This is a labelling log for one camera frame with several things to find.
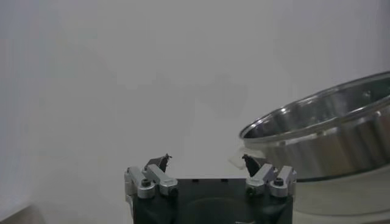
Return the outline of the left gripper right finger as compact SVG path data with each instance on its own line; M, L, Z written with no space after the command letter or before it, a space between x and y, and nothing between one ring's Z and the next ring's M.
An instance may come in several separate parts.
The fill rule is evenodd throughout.
M245 180L248 196L256 197L266 191L276 198L295 196L297 172L293 167L283 166L278 170L272 164L260 162L259 158L248 154L244 154L242 159L249 172L249 178Z

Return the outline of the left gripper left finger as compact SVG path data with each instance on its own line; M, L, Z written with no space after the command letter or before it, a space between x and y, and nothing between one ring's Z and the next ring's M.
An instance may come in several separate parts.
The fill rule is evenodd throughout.
M165 197L178 196L178 180L165 173L171 158L172 156L166 154L150 159L142 169L137 166L128 167L124 173L126 196L135 195L140 199L150 199L155 197L157 192Z

